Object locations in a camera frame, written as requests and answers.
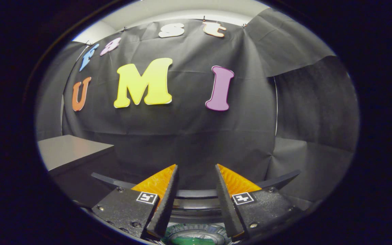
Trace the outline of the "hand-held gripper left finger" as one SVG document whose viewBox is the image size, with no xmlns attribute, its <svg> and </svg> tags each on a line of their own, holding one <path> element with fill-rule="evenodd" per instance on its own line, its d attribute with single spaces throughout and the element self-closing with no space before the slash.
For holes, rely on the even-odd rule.
<svg viewBox="0 0 392 245">
<path fill-rule="evenodd" d="M 173 164 L 132 188 L 115 188 L 92 212 L 124 234 L 160 239 L 170 221 L 178 180 L 178 166 Z"/>
</svg>

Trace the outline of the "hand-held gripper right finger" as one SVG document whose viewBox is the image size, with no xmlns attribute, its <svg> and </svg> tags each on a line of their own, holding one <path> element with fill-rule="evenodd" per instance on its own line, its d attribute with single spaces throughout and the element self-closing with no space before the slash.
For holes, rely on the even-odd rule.
<svg viewBox="0 0 392 245">
<path fill-rule="evenodd" d="M 302 217 L 302 211 L 272 185 L 261 188 L 220 164 L 217 195 L 227 235 L 232 239 L 272 236 Z"/>
</svg>

